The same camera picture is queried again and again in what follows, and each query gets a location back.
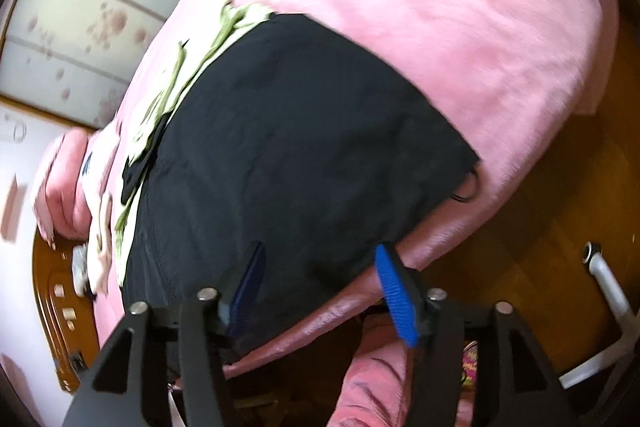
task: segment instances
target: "wooden frame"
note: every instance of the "wooden frame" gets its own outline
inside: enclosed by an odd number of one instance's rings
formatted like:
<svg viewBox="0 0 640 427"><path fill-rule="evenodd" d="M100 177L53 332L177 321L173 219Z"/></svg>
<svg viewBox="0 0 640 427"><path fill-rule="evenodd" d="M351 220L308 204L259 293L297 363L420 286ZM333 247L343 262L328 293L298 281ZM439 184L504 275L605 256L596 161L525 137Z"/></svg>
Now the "wooden frame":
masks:
<svg viewBox="0 0 640 427"><path fill-rule="evenodd" d="M36 230L33 242L33 291L56 374L63 391L74 392L80 381L72 361L89 366L98 355L94 307L74 291L72 250L78 242L56 238L53 250Z"/></svg>

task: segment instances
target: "blue plastic piece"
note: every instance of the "blue plastic piece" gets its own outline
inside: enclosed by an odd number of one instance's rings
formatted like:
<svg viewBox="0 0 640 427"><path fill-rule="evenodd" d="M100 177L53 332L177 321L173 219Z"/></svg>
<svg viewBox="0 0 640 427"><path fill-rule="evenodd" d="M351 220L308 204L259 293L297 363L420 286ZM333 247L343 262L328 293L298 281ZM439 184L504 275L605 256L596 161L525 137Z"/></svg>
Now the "blue plastic piece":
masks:
<svg viewBox="0 0 640 427"><path fill-rule="evenodd" d="M398 337L404 340L408 346L416 347L420 335L415 326L415 305L404 286L401 275L396 271L385 245L376 247L376 270Z"/></svg>
<svg viewBox="0 0 640 427"><path fill-rule="evenodd" d="M231 338L239 337L246 330L255 299L258 297L264 279L266 266L265 247L262 243L258 243L229 309L229 327L226 334Z"/></svg>

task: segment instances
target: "screw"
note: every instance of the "screw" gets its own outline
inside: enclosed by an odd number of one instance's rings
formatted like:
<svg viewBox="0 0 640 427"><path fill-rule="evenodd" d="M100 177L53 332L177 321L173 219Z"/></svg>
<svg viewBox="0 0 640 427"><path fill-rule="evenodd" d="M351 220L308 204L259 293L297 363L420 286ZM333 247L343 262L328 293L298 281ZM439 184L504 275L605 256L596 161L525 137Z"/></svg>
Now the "screw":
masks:
<svg viewBox="0 0 640 427"><path fill-rule="evenodd" d="M134 302L129 308L132 315L142 315L149 309L149 305L145 301Z"/></svg>
<svg viewBox="0 0 640 427"><path fill-rule="evenodd" d="M199 301L212 301L218 298L218 290L215 288L203 288L198 292Z"/></svg>
<svg viewBox="0 0 640 427"><path fill-rule="evenodd" d="M432 301L444 301L447 298L447 292L442 288L430 288L427 292L427 297Z"/></svg>
<svg viewBox="0 0 640 427"><path fill-rule="evenodd" d="M593 253L593 245L591 241L588 241L584 248L582 248L582 264L589 264L591 260L591 254Z"/></svg>
<svg viewBox="0 0 640 427"><path fill-rule="evenodd" d="M513 306L505 301L500 301L495 305L495 309L502 315L511 315L513 313Z"/></svg>

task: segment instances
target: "pink cushion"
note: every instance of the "pink cushion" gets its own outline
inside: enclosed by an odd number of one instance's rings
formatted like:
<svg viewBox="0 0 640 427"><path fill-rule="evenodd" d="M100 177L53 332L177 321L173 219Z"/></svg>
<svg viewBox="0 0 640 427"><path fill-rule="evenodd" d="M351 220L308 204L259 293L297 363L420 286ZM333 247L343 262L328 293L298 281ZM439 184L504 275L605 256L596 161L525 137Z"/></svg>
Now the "pink cushion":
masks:
<svg viewBox="0 0 640 427"><path fill-rule="evenodd" d="M594 111L606 87L618 27L616 0L235 1L307 13L370 49L428 96L479 153L480 197L471 204L447 201L398 246L405 263L420 269L500 208L572 112ZM127 131L132 108L171 66L167 57L202 23L208 5L209 0L180 1L136 71L116 115L118 131ZM122 175L124 157L119 147L108 187ZM380 294L369 270L226 373L238 375L304 346ZM116 321L122 304L111 288L108 304ZM100 314L103 308L95 309Z"/></svg>

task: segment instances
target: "black fabric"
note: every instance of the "black fabric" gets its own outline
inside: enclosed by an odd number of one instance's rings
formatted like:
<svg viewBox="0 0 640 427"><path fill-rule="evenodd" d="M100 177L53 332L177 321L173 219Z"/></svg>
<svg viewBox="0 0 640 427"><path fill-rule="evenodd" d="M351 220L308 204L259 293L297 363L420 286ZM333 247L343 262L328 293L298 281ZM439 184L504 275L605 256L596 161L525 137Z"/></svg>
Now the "black fabric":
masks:
<svg viewBox="0 0 640 427"><path fill-rule="evenodd" d="M478 161L398 72L295 14L217 58L149 155L125 306L219 286L262 241L267 272L241 353L335 296Z"/></svg>
<svg viewBox="0 0 640 427"><path fill-rule="evenodd" d="M164 130L170 117L170 112L166 112L160 117L158 125L156 125L151 136L148 138L145 149L138 159L131 162L131 164L129 164L128 158L125 161L124 171L122 172L121 204L127 204L129 198L132 197L133 193L140 187L140 183L142 183L142 176L144 176L146 168L149 166L151 159L154 157L156 150L158 149L158 145L160 144L162 135L164 135Z"/></svg>

